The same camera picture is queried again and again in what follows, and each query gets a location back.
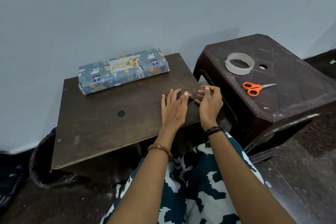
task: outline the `brown plastic stool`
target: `brown plastic stool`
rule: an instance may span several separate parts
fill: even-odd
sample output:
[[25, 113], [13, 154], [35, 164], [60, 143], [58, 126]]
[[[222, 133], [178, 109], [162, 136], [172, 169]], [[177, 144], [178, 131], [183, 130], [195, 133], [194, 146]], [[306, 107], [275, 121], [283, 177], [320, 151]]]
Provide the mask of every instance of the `brown plastic stool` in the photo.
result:
[[[234, 52], [254, 59], [249, 74], [236, 75], [227, 70], [225, 60]], [[194, 69], [197, 80], [201, 75], [221, 88], [232, 116], [230, 134], [245, 152], [259, 154], [258, 158], [272, 156], [279, 145], [336, 102], [336, 82], [267, 35], [207, 45]], [[242, 88], [244, 82], [277, 85], [250, 97]]]

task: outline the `black bracelet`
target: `black bracelet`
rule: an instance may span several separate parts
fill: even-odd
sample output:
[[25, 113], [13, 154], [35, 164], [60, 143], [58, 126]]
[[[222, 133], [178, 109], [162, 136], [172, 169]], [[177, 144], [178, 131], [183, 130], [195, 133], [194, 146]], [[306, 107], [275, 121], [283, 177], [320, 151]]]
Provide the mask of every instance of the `black bracelet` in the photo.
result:
[[214, 134], [214, 133], [217, 133], [217, 132], [219, 132], [219, 131], [224, 132], [223, 128], [221, 128], [221, 127], [219, 127], [219, 126], [217, 126], [217, 127], [212, 127], [212, 128], [209, 128], [207, 131], [205, 131], [204, 134], [203, 134], [202, 136], [204, 136], [204, 137], [208, 137], [208, 136], [210, 136], [210, 135], [212, 135], [212, 134]]

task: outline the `scissor blade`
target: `scissor blade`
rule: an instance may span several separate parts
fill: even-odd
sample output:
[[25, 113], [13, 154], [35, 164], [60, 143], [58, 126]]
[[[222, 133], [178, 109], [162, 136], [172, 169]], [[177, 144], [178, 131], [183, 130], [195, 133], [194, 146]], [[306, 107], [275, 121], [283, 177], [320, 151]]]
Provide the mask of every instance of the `scissor blade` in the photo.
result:
[[271, 87], [273, 85], [276, 85], [276, 83], [272, 83], [272, 84], [264, 84], [264, 85], [261, 85], [260, 87], [262, 88], [267, 88], [267, 87]]

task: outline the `scissor handle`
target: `scissor handle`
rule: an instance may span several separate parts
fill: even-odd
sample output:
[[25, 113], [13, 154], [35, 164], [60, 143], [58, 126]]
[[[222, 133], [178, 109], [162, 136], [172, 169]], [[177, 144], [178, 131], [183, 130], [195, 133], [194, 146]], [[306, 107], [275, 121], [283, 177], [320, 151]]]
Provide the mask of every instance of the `scissor handle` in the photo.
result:
[[260, 87], [260, 84], [253, 84], [250, 82], [244, 82], [243, 83], [243, 89], [249, 90], [249, 89], [254, 89]]
[[247, 90], [247, 94], [248, 94], [250, 97], [256, 97], [257, 95], [259, 95], [259, 92], [260, 92], [262, 89], [263, 89], [262, 87], [249, 89], [249, 90]]

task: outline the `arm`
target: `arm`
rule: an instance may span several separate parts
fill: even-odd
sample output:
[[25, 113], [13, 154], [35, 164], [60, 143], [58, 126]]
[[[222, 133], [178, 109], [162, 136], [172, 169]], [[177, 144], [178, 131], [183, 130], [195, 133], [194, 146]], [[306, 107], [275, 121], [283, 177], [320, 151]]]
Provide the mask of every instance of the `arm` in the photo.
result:
[[[199, 90], [202, 128], [218, 126], [216, 117], [223, 105], [218, 87]], [[287, 211], [258, 180], [235, 151], [223, 132], [209, 136], [211, 148], [234, 208], [243, 224], [295, 223]]]
[[[154, 144], [165, 146], [170, 150], [174, 136], [179, 127], [186, 121], [188, 93], [177, 100], [181, 91], [171, 90], [161, 99], [162, 128]], [[125, 196], [115, 209], [108, 224], [156, 224], [158, 222], [162, 189], [168, 164], [168, 154], [160, 149], [152, 148], [136, 176], [134, 177]]]

